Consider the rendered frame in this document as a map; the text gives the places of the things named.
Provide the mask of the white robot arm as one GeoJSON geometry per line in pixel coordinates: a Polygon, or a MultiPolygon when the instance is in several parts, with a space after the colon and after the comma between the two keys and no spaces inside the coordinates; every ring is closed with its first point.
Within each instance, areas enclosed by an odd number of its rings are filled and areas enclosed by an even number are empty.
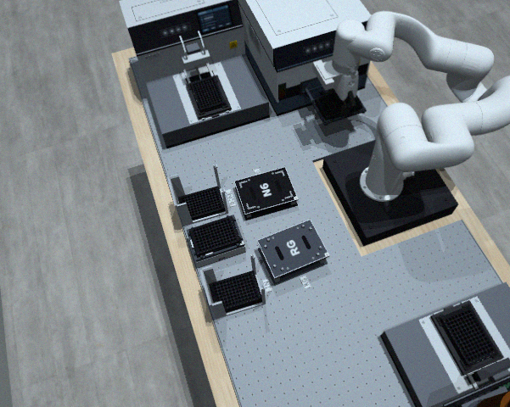
{"type": "Polygon", "coordinates": [[[403,180],[414,176],[414,171],[452,167],[468,160],[474,153],[471,136],[510,124],[510,75],[488,90],[481,83],[494,64],[493,52],[437,36],[404,14],[377,12],[368,19],[366,30],[357,20],[342,21],[336,29],[333,60],[313,62],[312,69],[324,90],[332,89],[334,77],[356,74],[361,57],[374,62],[389,59],[394,37],[407,42],[426,69],[447,73],[447,85],[460,103],[426,109],[422,124],[405,103],[393,103],[382,111],[370,164],[360,177],[362,191],[379,202],[397,198],[403,180]]]}

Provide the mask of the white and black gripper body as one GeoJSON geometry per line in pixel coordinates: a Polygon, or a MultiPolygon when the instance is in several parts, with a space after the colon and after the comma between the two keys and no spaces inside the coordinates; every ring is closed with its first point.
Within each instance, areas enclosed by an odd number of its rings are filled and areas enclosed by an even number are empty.
{"type": "Polygon", "coordinates": [[[343,74],[334,77],[333,80],[334,80],[333,89],[336,91],[337,95],[342,101],[344,101],[347,98],[349,91],[352,91],[354,97],[356,97],[358,88],[358,69],[356,70],[356,75],[343,74]]]}

